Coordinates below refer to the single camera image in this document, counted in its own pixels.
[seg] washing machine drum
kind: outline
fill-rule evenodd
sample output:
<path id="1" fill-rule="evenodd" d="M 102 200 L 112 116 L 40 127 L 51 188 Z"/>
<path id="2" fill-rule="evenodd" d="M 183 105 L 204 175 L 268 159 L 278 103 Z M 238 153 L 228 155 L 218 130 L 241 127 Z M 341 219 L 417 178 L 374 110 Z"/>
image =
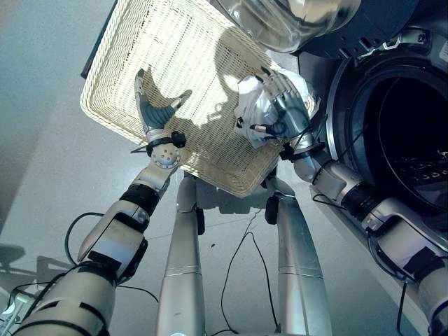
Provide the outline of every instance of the washing machine drum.
<path id="1" fill-rule="evenodd" d="M 446 232 L 447 36 L 408 27 L 401 42 L 341 64 L 327 102 L 328 147 L 384 195 Z"/>

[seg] black cable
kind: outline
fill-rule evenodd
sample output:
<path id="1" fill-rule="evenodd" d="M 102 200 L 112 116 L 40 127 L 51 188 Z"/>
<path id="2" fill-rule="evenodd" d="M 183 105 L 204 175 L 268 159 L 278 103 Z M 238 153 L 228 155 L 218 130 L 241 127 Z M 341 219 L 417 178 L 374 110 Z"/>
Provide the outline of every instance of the black cable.
<path id="1" fill-rule="evenodd" d="M 251 224 L 252 224 L 252 222 L 253 222 L 253 220 L 254 220 L 255 217 L 260 213 L 260 211 L 261 211 L 261 209 L 258 210 L 257 212 L 255 212 L 255 214 L 253 215 L 253 217 L 252 217 L 251 220 L 249 221 L 249 224 L 247 225 L 247 227 L 246 227 L 246 229 L 245 229 L 245 231 L 244 231 L 243 237 L 241 238 L 241 241 L 240 241 L 239 244 L 238 244 L 237 250 L 233 253 L 232 258 L 230 259 L 230 263 L 229 263 L 229 266 L 228 266 L 228 268 L 227 268 L 227 274 L 225 275 L 225 281 L 224 281 L 223 290 L 222 290 L 222 292 L 221 292 L 221 301 L 220 301 L 221 312 L 222 312 L 222 314 L 223 314 L 225 323 L 227 324 L 228 331 L 231 331 L 231 332 L 234 333 L 234 334 L 239 334 L 239 332 L 236 331 L 235 329 L 233 329 L 233 328 L 230 326 L 230 324 L 229 324 L 229 321 L 228 321 L 228 319 L 227 319 L 227 316 L 225 315 L 225 312 L 224 312 L 223 298 L 224 298 L 225 287 L 227 286 L 227 282 L 228 282 L 228 279 L 229 279 L 230 268 L 231 268 L 231 266 L 232 266 L 233 260 L 235 259 L 235 256 L 237 255 L 237 253 L 238 253 L 238 251 L 239 251 L 241 245 L 243 244 L 245 238 L 247 238 L 248 235 L 251 235 L 251 236 L 252 236 L 253 243 L 255 244 L 255 247 L 257 248 L 258 254 L 259 254 L 260 257 L 261 257 L 263 266 L 264 266 L 264 268 L 265 268 L 266 280 L 267 280 L 267 290 L 268 290 L 268 293 L 269 293 L 269 302 L 270 302 L 270 305 L 271 305 L 272 318 L 274 319 L 274 323 L 275 323 L 276 328 L 277 328 L 277 326 L 278 326 L 277 318 L 276 318 L 275 310 L 274 310 L 274 305 L 273 305 L 273 303 L 272 303 L 272 292 L 271 292 L 271 286 L 270 286 L 270 280 L 269 280 L 269 273 L 268 273 L 268 271 L 267 271 L 266 262 L 265 262 L 265 259 L 263 258 L 263 255 L 262 255 L 260 249 L 258 248 L 258 245 L 257 245 L 257 243 L 256 243 L 256 241 L 255 241 L 255 236 L 253 235 L 253 232 L 252 232 L 252 231 L 248 231 L 248 230 L 249 230 L 249 227 L 251 226 Z"/>
<path id="2" fill-rule="evenodd" d="M 307 133 L 308 131 L 311 131 L 312 127 L 311 125 L 308 125 L 305 127 L 305 129 L 303 131 L 301 131 L 301 133 L 299 134 L 299 139 L 297 140 L 297 142 L 295 143 L 293 152 L 295 152 L 295 149 L 297 148 L 297 146 L 299 146 L 300 141 L 302 140 L 303 136 L 305 135 L 305 133 Z"/>
<path id="3" fill-rule="evenodd" d="M 217 335 L 219 335 L 221 333 L 225 333 L 226 331 L 233 331 L 233 330 L 231 330 L 231 329 L 222 329 L 222 330 L 219 330 L 219 331 L 215 332 L 214 334 L 211 334 L 210 336 L 217 336 Z"/>
<path id="4" fill-rule="evenodd" d="M 9 294 L 9 298 L 8 298 L 8 306 L 11 304 L 11 298 L 12 298 L 12 294 L 19 289 L 20 287 L 25 287 L 25 286 L 33 286 L 33 285 L 48 285 L 50 282 L 46 281 L 46 282 L 34 282 L 34 283 L 24 283 L 23 285 L 19 285 L 16 286 L 12 289 L 12 291 Z"/>
<path id="5" fill-rule="evenodd" d="M 135 289 L 135 290 L 138 290 L 138 291 L 145 292 L 145 293 L 151 295 L 151 296 L 154 298 L 154 300 L 155 300 L 157 303 L 159 303 L 159 300 L 157 299 L 157 297 L 156 297 L 154 294 L 152 294 L 149 290 L 146 290 L 146 289 L 144 289 L 144 288 L 140 288 L 140 287 L 132 287 L 132 286 L 124 286 L 124 285 L 118 285 L 118 287 L 121 287 L 121 288 L 129 288 L 129 289 Z"/>
<path id="6" fill-rule="evenodd" d="M 312 200 L 315 201 L 316 203 L 327 204 L 327 205 L 330 205 L 332 207 L 345 210 L 345 208 L 343 206 L 339 206 L 337 204 L 333 204 L 333 203 L 329 203 L 329 202 L 319 201 L 318 199 L 316 199 L 316 197 L 318 197 L 318 196 L 325 197 L 327 200 L 329 200 L 329 198 L 326 195 L 324 195 L 324 194 L 315 194 L 315 196 L 313 196 Z"/>
<path id="7" fill-rule="evenodd" d="M 229 267 L 227 268 L 227 274 L 225 276 L 225 281 L 224 281 L 224 286 L 223 286 L 223 290 L 221 291 L 221 313 L 223 314 L 223 318 L 225 320 L 225 324 L 227 324 L 227 327 L 229 328 L 230 331 L 232 331 L 232 333 L 234 334 L 239 334 L 239 332 L 237 332 L 235 329 L 233 329 L 230 324 L 229 321 L 227 320 L 227 316 L 225 315 L 224 312 L 224 308 L 223 308 L 223 298 L 224 298 L 224 292 L 225 292 L 225 287 L 227 286 L 227 281 L 229 279 L 229 273 L 230 273 L 230 267 L 232 266 L 232 262 L 235 259 L 235 256 L 238 253 L 239 248 L 241 247 L 241 245 L 243 244 L 244 238 L 246 236 L 247 231 L 249 230 L 249 227 L 252 224 L 252 221 L 255 219 L 255 217 L 260 213 L 261 209 L 258 210 L 257 212 L 255 212 L 255 214 L 253 215 L 253 217 L 251 218 L 251 220 L 249 221 L 249 224 L 247 225 L 243 237 L 241 238 L 241 241 L 239 242 L 239 245 L 237 247 L 237 250 L 233 253 L 232 258 L 230 259 L 230 263 L 229 263 Z"/>
<path id="8" fill-rule="evenodd" d="M 400 307 L 398 308 L 398 316 L 397 316 L 397 333 L 400 336 L 403 336 L 401 333 L 401 316 L 403 315 L 403 303 L 405 302 L 405 294 L 406 294 L 407 282 L 403 283 L 403 289 L 401 290 L 401 298 L 400 298 Z"/>
<path id="9" fill-rule="evenodd" d="M 267 282 L 267 291 L 269 293 L 269 303 L 271 304 L 272 318 L 274 319 L 275 328 L 277 329 L 279 327 L 279 324 L 277 323 L 277 318 L 275 316 L 275 310 L 274 310 L 274 304 L 272 303 L 271 284 L 270 284 L 270 280 L 269 280 L 269 274 L 267 272 L 266 262 L 265 262 L 265 259 L 263 258 L 263 255 L 261 254 L 260 249 L 258 248 L 258 245 L 257 245 L 257 242 L 255 241 L 255 236 L 253 235 L 253 232 L 249 231 L 249 232 L 246 233 L 246 236 L 247 235 L 251 235 L 252 236 L 253 243 L 255 244 L 255 247 L 257 248 L 258 254 L 260 255 L 261 261 L 263 262 L 263 266 L 265 268 L 266 282 Z"/>
<path id="10" fill-rule="evenodd" d="M 339 157 L 337 158 L 336 161 L 340 161 L 340 160 L 342 159 L 342 157 L 343 157 L 345 154 L 347 154 L 347 151 L 348 151 L 351 147 L 353 147 L 353 145 L 356 143 L 356 141 L 359 139 L 359 137 L 360 137 L 361 135 L 364 134 L 364 132 L 366 131 L 366 129 L 367 129 L 368 127 L 369 127 L 369 124 L 367 124 L 366 126 L 363 127 L 363 129 L 361 130 L 361 132 L 359 132 L 359 134 L 358 134 L 357 136 L 355 136 L 355 139 L 350 143 L 350 145 L 349 145 L 347 148 L 344 149 L 344 151 L 342 152 L 341 155 L 339 155 Z"/>
<path id="11" fill-rule="evenodd" d="M 82 219 L 83 217 L 86 217 L 86 216 L 102 217 L 102 216 L 104 216 L 104 214 L 103 213 L 99 213 L 99 212 L 85 212 L 82 215 L 79 215 L 78 217 L 76 217 L 75 220 L 73 222 L 71 222 L 69 228 L 67 229 L 67 232 L 65 233 L 65 239 L 64 239 L 65 255 L 67 256 L 67 259 L 69 259 L 70 263 L 72 263 L 75 266 L 77 266 L 78 264 L 71 257 L 70 250 L 69 250 L 69 238 L 70 238 L 71 231 L 73 230 L 73 227 L 75 226 L 75 224 L 77 224 L 77 222 L 80 219 Z"/>
<path id="12" fill-rule="evenodd" d="M 27 312 L 25 313 L 25 315 L 23 316 L 22 320 L 25 320 L 28 318 L 28 316 L 31 314 L 31 312 L 34 310 L 34 308 L 36 308 L 37 304 L 42 300 L 43 296 L 50 290 L 51 286 L 55 284 L 55 282 L 63 277 L 66 273 L 60 273 L 57 276 L 53 277 L 53 279 L 50 280 L 50 283 L 45 286 L 45 288 L 39 293 L 38 297 L 35 299 L 35 301 L 33 301 L 33 303 L 31 304 L 31 307 L 27 310 Z"/>
<path id="13" fill-rule="evenodd" d="M 135 148 L 134 150 L 131 150 L 131 154 L 134 154 L 134 153 L 146 153 L 146 150 L 141 150 L 143 148 L 146 148 L 146 145 L 142 146 L 142 147 Z"/>
<path id="14" fill-rule="evenodd" d="M 412 278 L 410 278 L 407 275 L 392 272 L 391 270 L 385 268 L 385 266 L 383 266 L 383 264 L 380 263 L 380 261 L 377 258 L 377 254 L 373 251 L 372 236 L 370 235 L 369 232 L 367 233 L 367 245 L 369 247 L 369 252 L 370 252 L 370 255 L 372 256 L 373 260 L 375 261 L 375 263 L 378 265 L 379 268 L 381 268 L 383 271 L 385 271 L 385 273 L 389 274 L 391 277 L 398 279 L 400 281 L 406 281 L 407 279 L 414 281 Z"/>

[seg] robot forearm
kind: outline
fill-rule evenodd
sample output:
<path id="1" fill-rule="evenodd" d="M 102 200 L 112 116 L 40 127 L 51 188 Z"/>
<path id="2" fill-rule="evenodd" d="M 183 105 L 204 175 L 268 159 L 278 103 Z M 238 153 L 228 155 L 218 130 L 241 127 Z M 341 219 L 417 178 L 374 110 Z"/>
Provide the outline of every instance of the robot forearm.
<path id="1" fill-rule="evenodd" d="M 429 230 L 421 217 L 394 197 L 382 197 L 356 172 L 331 159 L 323 150 L 311 150 L 294 162 L 296 174 L 316 186 L 358 222 L 381 262 L 403 279 L 419 285 L 421 307 L 431 323 L 447 328 L 447 242 Z"/>

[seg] woven texture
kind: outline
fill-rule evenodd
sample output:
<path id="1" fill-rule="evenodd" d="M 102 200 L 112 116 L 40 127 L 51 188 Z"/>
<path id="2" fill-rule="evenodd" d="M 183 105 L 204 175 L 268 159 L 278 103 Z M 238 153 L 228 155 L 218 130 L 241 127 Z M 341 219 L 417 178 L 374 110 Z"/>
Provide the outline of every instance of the woven texture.
<path id="1" fill-rule="evenodd" d="M 136 144 L 145 137 L 134 98 L 134 77 L 166 106 L 192 90 L 166 129 L 185 133 L 181 168 L 238 197 L 274 168 L 280 146 L 258 150 L 232 129 L 238 82 L 278 69 L 246 35 L 205 0 L 120 0 L 87 77 L 80 105 L 98 123 Z"/>

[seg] white floor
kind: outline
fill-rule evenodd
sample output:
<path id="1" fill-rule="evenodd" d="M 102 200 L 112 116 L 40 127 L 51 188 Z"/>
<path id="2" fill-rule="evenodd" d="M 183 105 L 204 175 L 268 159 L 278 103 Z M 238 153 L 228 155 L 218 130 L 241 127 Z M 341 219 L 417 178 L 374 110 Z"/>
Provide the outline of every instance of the white floor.
<path id="1" fill-rule="evenodd" d="M 0 5 L 0 284 L 49 280 L 68 267 L 63 251 L 68 224 L 85 211 L 104 212 L 148 161 L 130 155 L 134 144 L 86 117 L 79 107 L 79 76 L 113 0 L 2 0 Z M 310 200 L 308 185 L 292 167 L 279 175 L 293 186 L 321 259 L 334 335 L 396 335 L 397 307 L 358 256 Z M 156 295 L 165 268 L 178 172 L 145 235 L 146 253 L 130 286 Z M 199 238 L 206 330 L 225 328 L 220 296 L 225 272 L 256 208 L 205 211 Z M 267 261 L 277 304 L 277 229 L 261 211 L 253 231 Z M 95 218 L 73 231 L 74 252 Z M 157 305 L 151 297 L 118 289 L 112 335 L 152 335 Z M 251 242 L 235 259 L 225 294 L 232 327 L 242 332 L 273 331 L 263 266 Z M 415 335 L 406 319 L 404 335 Z"/>

